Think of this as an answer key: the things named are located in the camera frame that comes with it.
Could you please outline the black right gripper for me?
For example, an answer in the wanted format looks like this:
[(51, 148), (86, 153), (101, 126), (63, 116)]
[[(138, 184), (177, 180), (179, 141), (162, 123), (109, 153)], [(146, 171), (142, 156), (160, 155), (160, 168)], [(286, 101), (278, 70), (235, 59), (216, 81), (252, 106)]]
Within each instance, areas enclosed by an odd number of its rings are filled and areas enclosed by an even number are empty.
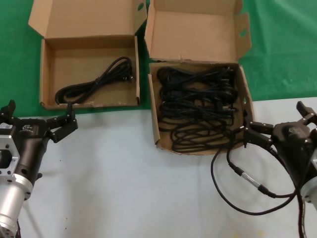
[(304, 185), (317, 176), (317, 169), (311, 162), (317, 143), (310, 137), (307, 127), (310, 123), (317, 125), (317, 114), (302, 101), (297, 102), (296, 109), (302, 116), (298, 122), (280, 123), (274, 127), (272, 124), (252, 121), (251, 114), (244, 110), (243, 143), (244, 147), (250, 143), (263, 149), (269, 149), (273, 144), (293, 183)]

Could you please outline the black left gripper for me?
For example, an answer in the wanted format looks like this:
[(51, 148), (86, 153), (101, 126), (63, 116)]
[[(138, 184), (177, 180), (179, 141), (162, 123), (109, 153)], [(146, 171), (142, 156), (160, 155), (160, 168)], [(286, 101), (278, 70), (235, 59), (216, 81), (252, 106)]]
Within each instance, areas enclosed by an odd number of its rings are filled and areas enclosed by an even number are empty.
[(15, 101), (10, 100), (8, 105), (0, 110), (0, 122), (13, 126), (13, 140), (19, 154), (14, 173), (23, 176), (31, 184), (34, 184), (49, 139), (58, 143), (78, 129), (75, 111), (72, 103), (68, 103), (65, 115), (47, 121), (14, 118), (14, 111)]

